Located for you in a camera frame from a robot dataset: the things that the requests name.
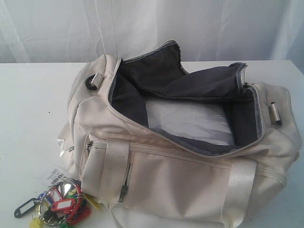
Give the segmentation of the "cream duffel bag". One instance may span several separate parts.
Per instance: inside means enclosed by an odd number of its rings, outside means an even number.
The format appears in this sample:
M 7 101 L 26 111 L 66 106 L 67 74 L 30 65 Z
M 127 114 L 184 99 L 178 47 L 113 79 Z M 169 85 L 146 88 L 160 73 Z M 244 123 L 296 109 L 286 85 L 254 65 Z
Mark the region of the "cream duffel bag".
M 108 210 L 236 228 L 285 188 L 302 146 L 287 88 L 245 81 L 246 64 L 193 73 L 168 41 L 126 61 L 103 54 L 72 85 L 58 143 L 66 171 Z M 146 98 L 221 105 L 234 145 L 150 128 Z

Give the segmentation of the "colourful key tag bunch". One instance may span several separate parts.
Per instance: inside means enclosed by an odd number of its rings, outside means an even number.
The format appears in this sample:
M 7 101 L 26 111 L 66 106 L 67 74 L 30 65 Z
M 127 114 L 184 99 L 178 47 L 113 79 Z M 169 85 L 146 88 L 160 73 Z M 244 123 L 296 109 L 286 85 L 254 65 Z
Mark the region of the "colourful key tag bunch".
M 17 207 L 14 217 L 20 219 L 33 212 L 30 228 L 73 228 L 89 218 L 92 209 L 100 210 L 101 206 L 82 192 L 81 181 L 64 178 Z

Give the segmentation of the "clear plastic packet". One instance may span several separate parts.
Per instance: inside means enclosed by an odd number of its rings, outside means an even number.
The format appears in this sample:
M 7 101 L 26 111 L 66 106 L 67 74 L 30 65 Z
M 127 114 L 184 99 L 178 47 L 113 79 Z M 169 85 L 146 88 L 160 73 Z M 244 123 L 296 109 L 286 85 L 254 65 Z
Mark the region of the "clear plastic packet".
M 150 128 L 216 145 L 234 145 L 224 109 L 219 104 L 146 98 Z

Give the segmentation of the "white paper barcode tag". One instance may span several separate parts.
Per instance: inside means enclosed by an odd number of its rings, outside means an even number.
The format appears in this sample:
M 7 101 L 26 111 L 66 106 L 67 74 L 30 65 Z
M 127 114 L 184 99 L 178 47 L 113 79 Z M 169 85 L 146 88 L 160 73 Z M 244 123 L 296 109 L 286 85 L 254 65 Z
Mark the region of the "white paper barcode tag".
M 68 178 L 68 177 L 70 177 L 70 176 L 65 170 L 60 169 L 59 167 L 56 167 L 45 175 L 44 181 L 48 185 L 54 185 L 54 184 L 62 181 L 64 178 Z

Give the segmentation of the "white backdrop curtain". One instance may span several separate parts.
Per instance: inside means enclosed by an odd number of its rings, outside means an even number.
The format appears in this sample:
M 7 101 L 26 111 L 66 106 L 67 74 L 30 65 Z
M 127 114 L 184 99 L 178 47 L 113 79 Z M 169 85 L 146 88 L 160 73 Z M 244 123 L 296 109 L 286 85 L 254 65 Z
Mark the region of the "white backdrop curtain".
M 3 0 L 2 63 L 123 59 L 175 40 L 184 61 L 304 66 L 301 0 Z

